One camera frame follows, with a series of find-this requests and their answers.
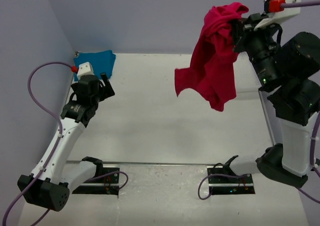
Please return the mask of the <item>red t shirt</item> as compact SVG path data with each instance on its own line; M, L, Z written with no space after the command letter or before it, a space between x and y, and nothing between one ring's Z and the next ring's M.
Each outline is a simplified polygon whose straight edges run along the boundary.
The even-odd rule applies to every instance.
M185 89L193 89L219 112L224 110L226 102L237 96L234 62L238 54L233 51L231 22L240 20L248 11L239 2L212 7L208 11L189 67L174 71L177 95Z

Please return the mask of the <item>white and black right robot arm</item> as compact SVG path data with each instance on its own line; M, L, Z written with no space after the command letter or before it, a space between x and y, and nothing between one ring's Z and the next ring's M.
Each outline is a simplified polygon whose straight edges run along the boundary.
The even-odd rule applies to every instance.
M273 23L259 29L263 19L253 14L230 23L233 51L248 55L281 124L282 143L267 148L256 164L265 177L301 188L320 162L314 157L320 87L310 79L320 69L320 40L299 32L281 44L282 27Z

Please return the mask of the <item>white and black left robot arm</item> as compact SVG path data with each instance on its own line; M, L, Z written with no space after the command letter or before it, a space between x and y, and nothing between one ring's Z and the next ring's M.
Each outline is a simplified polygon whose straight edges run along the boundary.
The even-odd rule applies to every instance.
M78 138L95 116L99 102L115 95L106 73L84 75L71 85L73 93L63 107L57 132L40 162L29 175L21 175L17 185L26 202L53 211L64 208L69 195L82 183L103 179L103 163L86 156L67 174L67 159Z

